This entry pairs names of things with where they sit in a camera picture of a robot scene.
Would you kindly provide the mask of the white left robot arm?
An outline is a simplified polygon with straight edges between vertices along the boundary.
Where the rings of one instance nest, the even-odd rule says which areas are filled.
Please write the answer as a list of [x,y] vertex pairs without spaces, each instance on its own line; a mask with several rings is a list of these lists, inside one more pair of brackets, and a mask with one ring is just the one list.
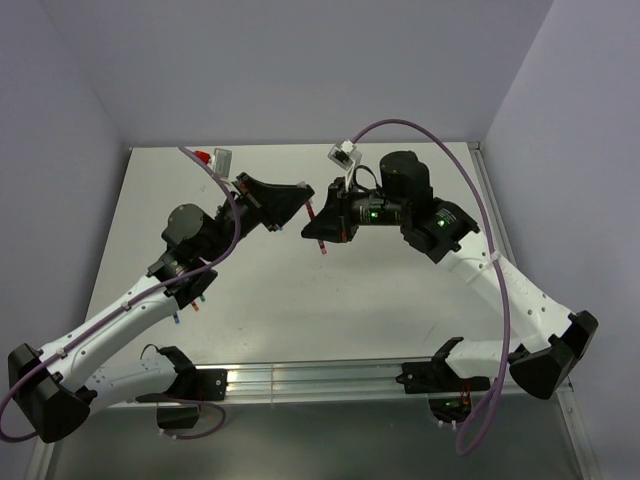
[[69,334],[34,348],[26,343],[8,356],[9,391],[45,443],[77,430],[91,414],[127,398],[167,394],[183,399],[195,386],[196,369],[177,348],[107,377],[103,365],[156,323],[175,316],[202,296],[217,277],[215,266],[258,225],[283,227],[314,194],[307,184],[279,185],[246,173],[215,216],[194,204],[169,215],[162,233],[166,249],[147,272],[115,302]]

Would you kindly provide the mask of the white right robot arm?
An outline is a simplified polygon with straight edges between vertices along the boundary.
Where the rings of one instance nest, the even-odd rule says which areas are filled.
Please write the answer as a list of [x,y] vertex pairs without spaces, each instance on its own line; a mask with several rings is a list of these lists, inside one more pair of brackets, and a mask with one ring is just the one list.
[[397,382],[406,393],[486,391],[505,359],[509,375],[528,394],[548,399],[582,359],[598,328],[588,311],[557,303],[489,245],[460,206],[436,197],[428,167],[412,151],[385,155],[381,184],[355,180],[360,152],[350,142],[329,159],[345,176],[328,187],[324,207],[303,228],[306,239],[353,240],[361,226],[397,226],[406,241],[434,264],[458,276],[498,313],[510,314],[510,341],[448,340],[429,361],[403,365]]

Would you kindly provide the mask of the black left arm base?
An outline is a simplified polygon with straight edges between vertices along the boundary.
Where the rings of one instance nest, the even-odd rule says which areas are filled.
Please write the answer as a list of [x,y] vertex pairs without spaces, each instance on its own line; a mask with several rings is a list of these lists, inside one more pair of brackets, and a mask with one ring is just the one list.
[[197,369],[195,379],[182,393],[146,394],[137,403],[155,403],[161,432],[178,440],[195,440],[217,433],[225,424],[228,371]]

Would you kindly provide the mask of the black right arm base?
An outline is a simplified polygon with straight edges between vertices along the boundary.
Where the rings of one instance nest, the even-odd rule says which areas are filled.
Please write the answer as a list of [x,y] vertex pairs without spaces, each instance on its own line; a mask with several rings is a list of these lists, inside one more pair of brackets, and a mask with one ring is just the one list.
[[435,361],[405,362],[395,378],[407,395],[426,394],[432,415],[453,427],[464,422],[472,411],[471,394],[491,387],[487,377],[460,378],[446,364]]

